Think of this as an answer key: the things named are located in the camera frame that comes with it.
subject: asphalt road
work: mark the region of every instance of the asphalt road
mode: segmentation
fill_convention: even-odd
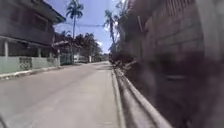
[[[9,128],[118,128],[108,62],[0,82]]]

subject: coconut palm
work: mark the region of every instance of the coconut palm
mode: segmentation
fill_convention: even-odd
[[[92,33],[86,33],[84,38],[88,56],[92,56],[94,54],[94,50],[96,49],[96,40],[94,39],[94,35]]]
[[[105,11],[105,18],[106,18],[106,21],[104,23],[104,26],[109,26],[110,37],[112,38],[113,43],[115,43],[115,38],[114,38],[114,24],[115,24],[115,20],[114,20],[112,12],[109,11],[109,10],[106,10]]]
[[[61,36],[63,37],[63,39],[65,40],[66,39],[66,37],[70,37],[70,33],[71,33],[71,31],[62,31],[61,32]]]
[[[76,19],[80,19],[83,15],[82,10],[84,9],[83,4],[80,4],[77,0],[71,0],[69,6],[67,7],[66,17],[69,16],[74,20],[73,24],[73,38],[75,37],[75,25]]]

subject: vegetation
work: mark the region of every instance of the vegetation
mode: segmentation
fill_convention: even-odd
[[[96,56],[102,53],[102,49],[97,44],[92,33],[86,33],[85,35],[79,34],[75,38],[75,42],[82,47],[81,54],[84,56]]]
[[[74,20],[73,24],[73,38],[75,37],[75,25],[76,19],[80,19],[83,15],[82,10],[84,9],[83,4],[80,4],[77,0],[71,0],[69,6],[67,7],[66,17],[69,16]]]
[[[67,37],[71,37],[70,34],[71,34],[71,31],[62,31],[62,32],[61,32],[61,35],[62,35],[64,38],[65,38],[66,36],[67,36]]]
[[[113,13],[109,10],[105,11],[105,18],[106,21],[104,23],[104,26],[108,26],[110,29],[110,37],[112,38],[113,43],[115,43],[115,37],[114,37],[114,27],[115,23],[118,21],[118,16],[113,15]]]

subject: sky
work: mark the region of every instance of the sky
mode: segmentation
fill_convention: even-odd
[[[66,17],[66,7],[70,0],[45,0],[56,11]],[[77,24],[90,24],[90,25],[103,25],[105,21],[104,11],[109,9],[116,12],[115,5],[119,0],[79,0],[84,5],[83,17],[78,19]],[[70,30],[72,32],[73,20],[69,17],[66,18],[66,23],[55,26],[56,32],[62,32],[64,30]],[[103,27],[82,27],[76,26],[75,35],[93,33],[98,44],[101,46],[104,53],[108,53],[108,49],[112,44],[109,31]]]

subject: green foliage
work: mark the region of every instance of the green foliage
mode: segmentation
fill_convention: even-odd
[[[84,56],[95,56],[102,52],[92,33],[86,33],[85,35],[79,34],[76,36],[75,42],[82,47],[81,54]]]
[[[114,37],[114,24],[118,20],[117,16],[113,16],[113,13],[109,10],[105,10],[105,23],[104,26],[109,26],[110,28],[110,37],[112,38],[113,43],[115,43]]]
[[[69,16],[71,19],[81,18],[84,9],[83,4],[79,4],[76,0],[71,0],[70,4],[67,7],[66,17]]]
[[[63,37],[64,40],[66,40],[66,38],[71,37],[70,35],[71,31],[62,31],[61,32],[61,36]]]

